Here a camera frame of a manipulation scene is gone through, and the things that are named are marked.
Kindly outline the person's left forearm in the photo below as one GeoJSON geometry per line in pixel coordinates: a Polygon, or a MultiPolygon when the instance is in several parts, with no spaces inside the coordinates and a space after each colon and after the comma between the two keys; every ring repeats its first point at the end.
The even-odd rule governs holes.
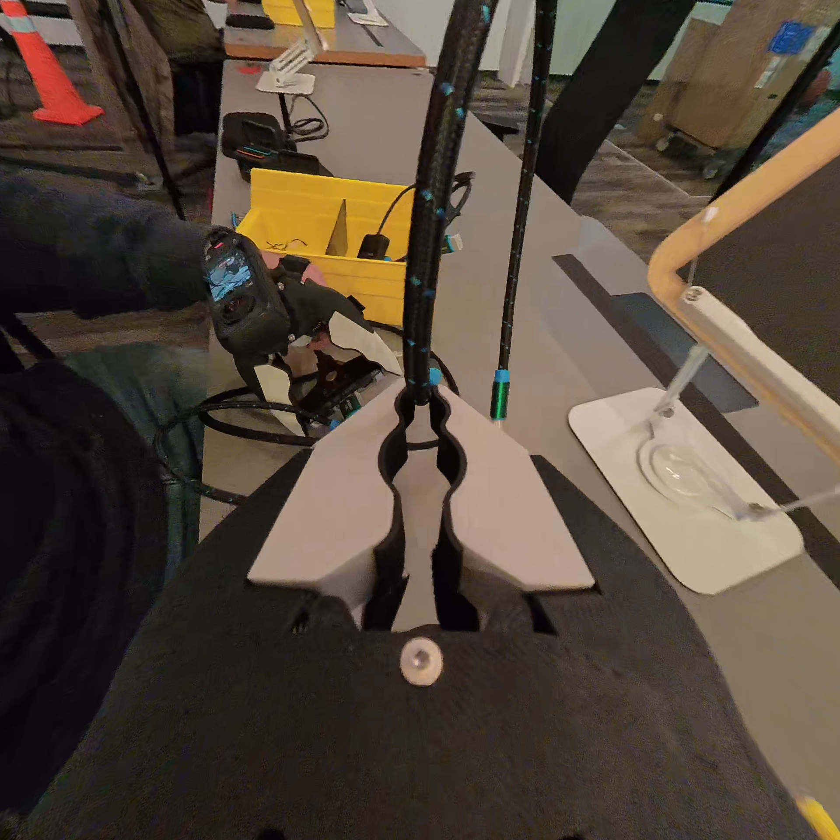
{"type": "Polygon", "coordinates": [[[206,234],[157,203],[2,171],[2,313],[97,319],[207,299],[206,234]]]}

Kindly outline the large black panel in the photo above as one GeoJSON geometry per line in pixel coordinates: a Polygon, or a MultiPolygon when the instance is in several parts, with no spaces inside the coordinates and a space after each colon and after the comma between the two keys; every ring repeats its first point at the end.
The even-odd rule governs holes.
{"type": "Polygon", "coordinates": [[[698,260],[693,285],[839,402],[839,160],[698,260]]]}

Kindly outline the background desk stand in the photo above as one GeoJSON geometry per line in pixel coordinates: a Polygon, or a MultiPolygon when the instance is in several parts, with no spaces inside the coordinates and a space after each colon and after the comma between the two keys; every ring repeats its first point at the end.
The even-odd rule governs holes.
{"type": "Polygon", "coordinates": [[[302,36],[269,63],[257,82],[258,91],[300,96],[314,91],[316,78],[304,70],[329,46],[314,24],[307,2],[294,1],[293,5],[301,20],[302,36]]]}

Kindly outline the background wooden desk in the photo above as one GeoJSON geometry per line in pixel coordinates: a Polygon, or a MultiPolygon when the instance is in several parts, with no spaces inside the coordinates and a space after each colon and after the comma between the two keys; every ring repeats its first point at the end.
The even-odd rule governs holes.
{"type": "MultiPolygon", "coordinates": [[[[428,68],[424,52],[394,24],[369,26],[350,20],[344,2],[336,2],[334,26],[319,33],[325,49],[314,58],[315,64],[421,69],[428,68]]],[[[238,60],[271,61],[281,56],[304,36],[304,28],[275,24],[273,29],[224,27],[226,57],[238,60]]]]}

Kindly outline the black office chair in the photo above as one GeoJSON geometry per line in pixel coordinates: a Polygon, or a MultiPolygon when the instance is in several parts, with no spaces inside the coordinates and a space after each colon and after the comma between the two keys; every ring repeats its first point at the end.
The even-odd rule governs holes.
{"type": "Polygon", "coordinates": [[[695,2],[615,1],[542,123],[535,175],[571,204],[589,163],[695,2]]]}

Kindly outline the orange traffic cone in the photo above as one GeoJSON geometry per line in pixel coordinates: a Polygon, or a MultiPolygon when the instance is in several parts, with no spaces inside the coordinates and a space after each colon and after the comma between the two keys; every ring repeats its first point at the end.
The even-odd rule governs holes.
{"type": "Polygon", "coordinates": [[[101,107],[83,101],[24,4],[2,1],[1,6],[41,101],[33,118],[42,123],[80,127],[102,117],[101,107]]]}

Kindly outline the yellow plastic bin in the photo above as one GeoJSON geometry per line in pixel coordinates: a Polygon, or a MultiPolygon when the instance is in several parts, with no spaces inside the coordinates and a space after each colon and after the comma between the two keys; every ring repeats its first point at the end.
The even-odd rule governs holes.
{"type": "Polygon", "coordinates": [[[254,170],[250,208],[237,226],[260,250],[297,255],[317,265],[327,285],[364,308],[370,321],[403,325],[405,263],[413,191],[398,198],[401,185],[336,177],[254,170]],[[349,249],[345,257],[325,255],[343,199],[347,204],[349,249]],[[357,259],[362,237],[390,240],[388,261],[357,259]]]}

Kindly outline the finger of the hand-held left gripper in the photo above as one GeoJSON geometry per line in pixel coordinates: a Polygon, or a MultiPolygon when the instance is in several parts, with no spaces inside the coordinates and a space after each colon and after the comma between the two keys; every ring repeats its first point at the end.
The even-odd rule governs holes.
{"type": "Polygon", "coordinates": [[[328,331],[330,341],[336,347],[356,351],[391,375],[403,374],[396,355],[378,332],[367,329],[364,324],[359,324],[340,312],[331,316],[328,331]]]}
{"type": "MultiPolygon", "coordinates": [[[[301,385],[292,381],[291,374],[286,367],[276,366],[274,362],[265,361],[262,364],[256,364],[254,371],[259,385],[259,394],[261,394],[259,399],[262,402],[298,407],[301,401],[305,399],[301,385]]],[[[289,434],[300,437],[308,435],[309,420],[306,417],[301,419],[300,415],[291,410],[277,408],[270,408],[269,413],[289,434]]]]}

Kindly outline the person's left hand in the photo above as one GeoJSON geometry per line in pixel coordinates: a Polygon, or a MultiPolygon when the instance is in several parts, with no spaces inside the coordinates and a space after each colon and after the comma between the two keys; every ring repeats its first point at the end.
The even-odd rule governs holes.
{"type": "Polygon", "coordinates": [[[324,350],[330,344],[328,321],[331,313],[313,321],[317,314],[313,302],[326,302],[323,292],[330,289],[320,268],[310,260],[299,255],[283,255],[268,250],[261,250],[269,277],[275,284],[283,300],[292,326],[290,331],[294,339],[289,345],[307,350],[324,350]]]}

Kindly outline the yellow background bin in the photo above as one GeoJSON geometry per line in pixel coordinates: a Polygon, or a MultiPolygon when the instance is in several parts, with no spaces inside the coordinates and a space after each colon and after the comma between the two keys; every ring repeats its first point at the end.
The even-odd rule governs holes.
{"type": "MultiPolygon", "coordinates": [[[[301,1],[308,10],[311,23],[318,29],[335,28],[334,1],[301,1]]],[[[302,26],[298,6],[294,1],[261,1],[263,12],[281,26],[302,26]]]]}

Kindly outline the large cardboard box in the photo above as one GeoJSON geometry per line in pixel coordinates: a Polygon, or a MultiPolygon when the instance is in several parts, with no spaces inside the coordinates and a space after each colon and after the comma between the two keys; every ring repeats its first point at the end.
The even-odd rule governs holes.
{"type": "Polygon", "coordinates": [[[692,15],[637,126],[656,161],[718,184],[838,25],[835,1],[738,1],[692,15]]]}

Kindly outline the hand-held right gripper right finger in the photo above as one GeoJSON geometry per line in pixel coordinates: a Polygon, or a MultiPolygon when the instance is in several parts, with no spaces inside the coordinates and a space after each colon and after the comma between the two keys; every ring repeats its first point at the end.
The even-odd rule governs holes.
{"type": "Polygon", "coordinates": [[[434,567],[445,592],[584,592],[595,580],[529,452],[441,385],[429,403],[448,483],[434,567]]]}

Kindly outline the yellow plastic tray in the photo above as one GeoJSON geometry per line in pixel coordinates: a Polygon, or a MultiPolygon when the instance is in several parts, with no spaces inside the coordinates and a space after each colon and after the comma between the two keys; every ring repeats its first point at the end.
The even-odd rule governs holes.
{"type": "Polygon", "coordinates": [[[795,803],[817,838],[837,838],[837,827],[822,804],[809,795],[796,797],[795,803]]]}

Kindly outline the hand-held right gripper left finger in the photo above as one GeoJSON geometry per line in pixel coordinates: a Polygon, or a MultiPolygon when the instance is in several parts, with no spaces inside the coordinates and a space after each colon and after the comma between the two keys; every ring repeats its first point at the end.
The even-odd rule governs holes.
{"type": "Polygon", "coordinates": [[[255,557],[247,581],[400,606],[406,573],[403,503],[395,478],[409,453],[393,381],[311,450],[255,557]]]}

